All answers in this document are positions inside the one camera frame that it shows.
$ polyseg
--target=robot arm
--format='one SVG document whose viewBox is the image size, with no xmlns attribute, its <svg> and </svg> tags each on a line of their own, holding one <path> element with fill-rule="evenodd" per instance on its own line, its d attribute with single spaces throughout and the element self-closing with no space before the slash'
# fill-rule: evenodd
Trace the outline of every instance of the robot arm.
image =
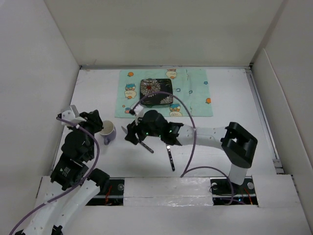
<svg viewBox="0 0 313 235">
<path fill-rule="evenodd" d="M 59 117 L 75 124 L 79 123 L 91 135 L 103 128 L 97 110 L 78 114 L 76 107 L 71 105 L 63 110 Z M 35 214 L 28 226 L 15 233 L 16 235 L 50 235 L 51 231 L 56 235 L 62 234 L 61 230 L 69 224 L 90 197 L 107 189 L 110 176 L 99 169 L 94 169 L 72 198 L 70 194 L 66 194 L 51 201 L 67 189 L 79 186 L 78 184 L 88 170 L 84 162 L 94 158 L 93 138 L 75 127 L 68 127 L 72 132 L 66 136 L 65 143 L 61 147 L 63 153 L 50 176 L 51 182 L 44 198 L 47 205 L 42 206 L 43 208 Z"/>
<path fill-rule="evenodd" d="M 142 115 L 139 108 L 134 122 L 127 126 L 128 134 L 125 140 L 137 144 L 147 136 L 160 137 L 169 145 L 190 145 L 194 142 L 195 130 L 183 123 L 168 122 L 156 110 L 150 110 Z M 229 179 L 232 183 L 241 185 L 246 172 L 252 165 L 257 139 L 236 122 L 227 127 L 197 128 L 197 145 L 221 149 L 231 161 Z"/>
</svg>

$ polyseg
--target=black clamp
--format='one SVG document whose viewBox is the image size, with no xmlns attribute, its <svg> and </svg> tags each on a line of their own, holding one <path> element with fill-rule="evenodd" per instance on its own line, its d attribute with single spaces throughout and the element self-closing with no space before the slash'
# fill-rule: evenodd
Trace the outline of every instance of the black clamp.
<svg viewBox="0 0 313 235">
<path fill-rule="evenodd" d="M 128 132 L 125 140 L 138 144 L 140 141 L 144 141 L 147 136 L 154 136 L 160 137 L 166 144 L 181 145 L 177 137 L 179 129 L 183 126 L 182 123 L 168 122 L 156 110 L 149 110 L 138 120 L 138 124 L 133 121 L 127 125 Z"/>
<path fill-rule="evenodd" d="M 100 169 L 94 169 L 88 177 L 88 180 L 92 180 L 100 187 L 100 193 L 107 191 L 110 185 L 110 176 Z"/>
<path fill-rule="evenodd" d="M 258 140 L 236 122 L 231 122 L 226 129 L 226 135 L 221 139 L 224 152 L 234 165 L 250 168 Z"/>
</svg>

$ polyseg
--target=red wire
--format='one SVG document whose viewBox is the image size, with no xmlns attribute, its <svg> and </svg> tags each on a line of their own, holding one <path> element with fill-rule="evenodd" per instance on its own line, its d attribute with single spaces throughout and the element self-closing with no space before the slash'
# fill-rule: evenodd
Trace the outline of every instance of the red wire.
<svg viewBox="0 0 313 235">
<path fill-rule="evenodd" d="M 108 203 L 108 201 L 109 201 L 108 196 L 109 196 L 110 193 L 111 193 L 111 189 L 112 189 L 112 185 L 109 187 L 109 191 L 108 191 L 108 193 L 106 194 L 106 202 L 105 202 L 104 205 L 106 205 L 106 204 Z"/>
<path fill-rule="evenodd" d="M 246 190 L 246 188 L 244 188 L 244 190 L 247 192 L 248 196 L 249 196 L 249 200 L 250 200 L 250 204 L 253 205 L 251 197 L 250 197 L 250 193 L 248 192 L 248 190 Z"/>
</svg>

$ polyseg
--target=black bracket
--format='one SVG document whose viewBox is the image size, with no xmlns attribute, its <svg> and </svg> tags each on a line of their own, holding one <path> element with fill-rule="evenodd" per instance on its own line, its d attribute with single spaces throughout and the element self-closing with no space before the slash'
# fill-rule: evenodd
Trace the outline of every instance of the black bracket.
<svg viewBox="0 0 313 235">
<path fill-rule="evenodd" d="M 88 177 L 88 180 L 92 180 L 100 187 L 100 192 L 107 191 L 110 184 L 110 176 L 100 169 L 94 169 Z"/>
<path fill-rule="evenodd" d="M 234 165 L 250 168 L 258 140 L 236 122 L 231 122 L 226 129 L 221 139 L 224 152 Z"/>
</svg>

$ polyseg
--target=mug handle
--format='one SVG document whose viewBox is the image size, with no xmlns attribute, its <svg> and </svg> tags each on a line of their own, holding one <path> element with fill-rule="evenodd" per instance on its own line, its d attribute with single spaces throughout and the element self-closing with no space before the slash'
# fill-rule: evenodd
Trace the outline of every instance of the mug handle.
<svg viewBox="0 0 313 235">
<path fill-rule="evenodd" d="M 104 138 L 104 145 L 108 145 L 111 141 L 109 140 L 109 138 L 105 137 Z"/>
</svg>

